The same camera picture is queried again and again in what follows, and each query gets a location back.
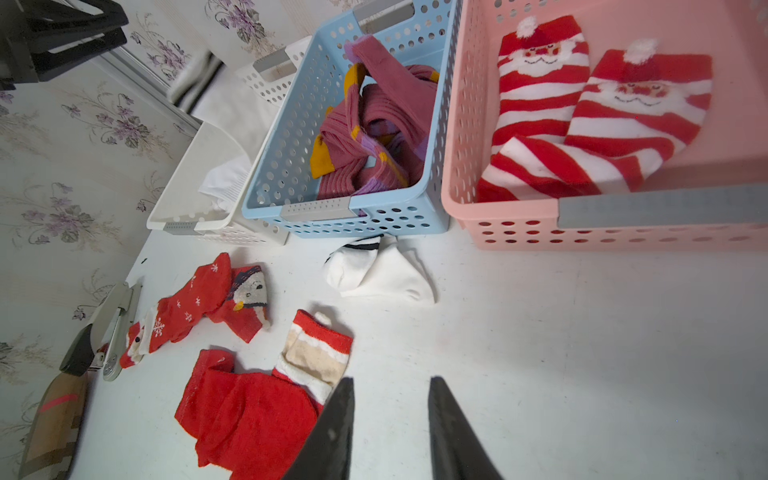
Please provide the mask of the small black tool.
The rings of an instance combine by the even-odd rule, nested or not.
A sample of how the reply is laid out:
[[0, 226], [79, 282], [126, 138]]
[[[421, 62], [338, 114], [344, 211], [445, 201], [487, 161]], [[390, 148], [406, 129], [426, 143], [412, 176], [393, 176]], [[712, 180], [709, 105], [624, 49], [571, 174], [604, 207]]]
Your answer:
[[128, 349], [127, 333], [134, 324], [142, 291], [142, 283], [115, 285], [96, 307], [89, 323], [76, 335], [59, 370], [82, 376], [93, 364], [97, 351], [107, 345], [101, 368], [105, 381], [114, 381], [121, 373], [121, 356]]

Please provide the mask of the purple yellow sock front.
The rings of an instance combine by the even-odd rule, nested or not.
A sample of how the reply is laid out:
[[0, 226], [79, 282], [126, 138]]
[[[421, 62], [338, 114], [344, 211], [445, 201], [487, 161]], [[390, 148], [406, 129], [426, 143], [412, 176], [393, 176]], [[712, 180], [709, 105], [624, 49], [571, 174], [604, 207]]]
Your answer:
[[389, 99], [376, 84], [365, 86], [368, 70], [354, 64], [344, 79], [344, 99], [326, 111], [310, 156], [310, 171], [321, 181], [320, 196], [335, 198], [377, 193], [410, 184], [392, 148], [401, 133], [374, 109]]

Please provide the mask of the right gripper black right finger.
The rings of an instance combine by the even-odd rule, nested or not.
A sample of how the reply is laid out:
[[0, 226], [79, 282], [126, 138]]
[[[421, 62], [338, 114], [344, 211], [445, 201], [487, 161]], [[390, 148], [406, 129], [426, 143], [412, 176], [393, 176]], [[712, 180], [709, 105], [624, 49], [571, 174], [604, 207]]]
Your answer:
[[434, 479], [501, 479], [446, 381], [432, 377], [428, 394]]

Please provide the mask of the pink plastic basket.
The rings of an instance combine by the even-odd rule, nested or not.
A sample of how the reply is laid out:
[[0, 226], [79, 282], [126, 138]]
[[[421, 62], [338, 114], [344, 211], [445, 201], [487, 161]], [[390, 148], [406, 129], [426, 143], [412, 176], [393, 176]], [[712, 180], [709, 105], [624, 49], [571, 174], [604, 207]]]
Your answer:
[[[489, 250], [762, 249], [767, 244], [767, 5], [763, 1], [461, 1], [442, 202]], [[479, 203], [499, 116], [497, 59], [521, 20], [572, 15], [591, 77], [609, 50], [713, 59], [697, 137], [635, 191]]]

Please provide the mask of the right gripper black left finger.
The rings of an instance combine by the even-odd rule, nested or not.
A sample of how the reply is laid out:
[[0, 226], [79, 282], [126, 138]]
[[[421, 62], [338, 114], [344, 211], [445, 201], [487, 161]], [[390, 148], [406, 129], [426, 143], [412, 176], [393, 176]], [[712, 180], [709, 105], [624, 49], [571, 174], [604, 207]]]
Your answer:
[[354, 428], [354, 380], [342, 378], [284, 480], [347, 480]]

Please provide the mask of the white sock with black stripes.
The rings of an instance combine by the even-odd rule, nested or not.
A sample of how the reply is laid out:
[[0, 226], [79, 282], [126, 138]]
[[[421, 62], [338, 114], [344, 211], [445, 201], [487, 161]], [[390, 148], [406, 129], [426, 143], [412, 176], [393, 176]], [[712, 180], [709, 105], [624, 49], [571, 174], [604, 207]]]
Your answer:
[[166, 94], [168, 101], [191, 114], [224, 67], [224, 62], [210, 50], [197, 52], [171, 83]]

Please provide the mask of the red white striped santa sock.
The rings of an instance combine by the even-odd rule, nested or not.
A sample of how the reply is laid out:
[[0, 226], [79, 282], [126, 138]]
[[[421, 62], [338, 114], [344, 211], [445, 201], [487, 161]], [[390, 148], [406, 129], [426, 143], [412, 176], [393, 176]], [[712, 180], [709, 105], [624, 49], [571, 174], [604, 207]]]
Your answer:
[[537, 150], [564, 142], [589, 74], [589, 45], [572, 15], [520, 21], [499, 47], [499, 116], [479, 203], [561, 198], [576, 193]]

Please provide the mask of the white plastic basket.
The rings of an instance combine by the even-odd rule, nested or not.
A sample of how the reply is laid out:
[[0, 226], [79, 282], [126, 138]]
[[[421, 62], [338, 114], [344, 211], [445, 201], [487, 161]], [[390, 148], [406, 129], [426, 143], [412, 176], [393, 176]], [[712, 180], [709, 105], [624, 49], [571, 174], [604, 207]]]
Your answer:
[[[238, 70], [225, 65], [189, 114], [202, 125], [153, 207], [149, 229], [239, 246], [286, 242], [285, 229], [246, 219], [241, 206], [310, 41], [305, 37]], [[235, 204], [198, 192], [211, 169], [243, 155], [251, 169]]]

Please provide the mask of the plain red sock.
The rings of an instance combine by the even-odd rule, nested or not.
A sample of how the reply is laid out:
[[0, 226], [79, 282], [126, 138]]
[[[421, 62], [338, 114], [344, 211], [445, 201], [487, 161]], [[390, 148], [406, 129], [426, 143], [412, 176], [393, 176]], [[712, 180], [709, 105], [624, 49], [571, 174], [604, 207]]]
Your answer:
[[234, 360], [202, 350], [175, 418], [196, 439], [199, 466], [220, 466], [232, 479], [281, 479], [322, 407], [280, 374], [236, 373]]

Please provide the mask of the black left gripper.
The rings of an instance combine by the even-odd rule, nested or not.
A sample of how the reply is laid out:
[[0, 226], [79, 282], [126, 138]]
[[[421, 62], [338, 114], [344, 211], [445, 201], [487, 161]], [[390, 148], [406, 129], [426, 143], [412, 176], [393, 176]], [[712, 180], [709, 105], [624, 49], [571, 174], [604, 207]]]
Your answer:
[[1, 88], [50, 81], [127, 42], [129, 19], [115, 1], [1, 3]]

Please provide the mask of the red snowflake sock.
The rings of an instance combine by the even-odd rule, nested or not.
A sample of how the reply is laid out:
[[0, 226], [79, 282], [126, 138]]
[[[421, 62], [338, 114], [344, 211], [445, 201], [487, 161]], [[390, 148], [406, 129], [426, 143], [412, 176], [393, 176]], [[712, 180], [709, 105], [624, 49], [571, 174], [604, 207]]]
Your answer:
[[235, 268], [224, 252], [198, 267], [177, 293], [160, 299], [129, 328], [119, 365], [130, 368], [163, 345], [180, 342], [204, 318], [226, 324], [246, 343], [269, 328], [268, 287], [262, 266]]

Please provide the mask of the small white folded sock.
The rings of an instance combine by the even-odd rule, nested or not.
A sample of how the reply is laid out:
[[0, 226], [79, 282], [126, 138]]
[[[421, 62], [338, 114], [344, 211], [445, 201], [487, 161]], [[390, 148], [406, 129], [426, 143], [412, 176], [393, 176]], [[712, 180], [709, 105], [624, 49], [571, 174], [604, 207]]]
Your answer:
[[398, 240], [376, 235], [348, 242], [330, 253], [322, 267], [330, 287], [342, 297], [382, 297], [434, 305], [436, 296], [414, 250], [401, 251]]

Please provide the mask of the purple striped sock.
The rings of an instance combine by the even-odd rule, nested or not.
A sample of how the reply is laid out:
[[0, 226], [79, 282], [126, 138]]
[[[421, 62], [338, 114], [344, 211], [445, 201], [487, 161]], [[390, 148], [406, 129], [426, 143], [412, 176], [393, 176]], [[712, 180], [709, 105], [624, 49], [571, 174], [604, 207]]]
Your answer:
[[404, 66], [372, 35], [345, 46], [343, 100], [326, 111], [310, 157], [326, 200], [408, 188], [424, 172], [440, 74]]

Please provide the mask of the blue plastic basket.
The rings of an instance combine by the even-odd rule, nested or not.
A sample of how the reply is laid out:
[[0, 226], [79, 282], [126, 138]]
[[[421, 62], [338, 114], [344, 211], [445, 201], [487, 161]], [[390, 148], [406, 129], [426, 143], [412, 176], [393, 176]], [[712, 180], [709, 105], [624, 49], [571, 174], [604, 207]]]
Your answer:
[[[441, 203], [454, 60], [462, 5], [458, 1], [409, 1], [398, 21], [370, 33], [369, 13], [391, 10], [373, 1], [326, 22], [312, 37], [306, 57], [270, 133], [244, 198], [242, 213], [301, 238], [426, 235], [447, 230]], [[344, 98], [352, 61], [345, 46], [372, 35], [404, 66], [427, 65], [440, 74], [424, 172], [408, 188], [319, 200], [320, 181], [310, 171], [319, 127]]]

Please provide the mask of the red beige cuff sock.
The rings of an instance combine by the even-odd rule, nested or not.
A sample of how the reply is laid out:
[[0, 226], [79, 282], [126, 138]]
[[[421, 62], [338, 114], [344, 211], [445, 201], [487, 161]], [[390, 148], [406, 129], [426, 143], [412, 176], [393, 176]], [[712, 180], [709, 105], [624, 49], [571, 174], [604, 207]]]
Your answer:
[[353, 338], [332, 329], [327, 316], [298, 310], [272, 374], [324, 406], [344, 377], [352, 346]]

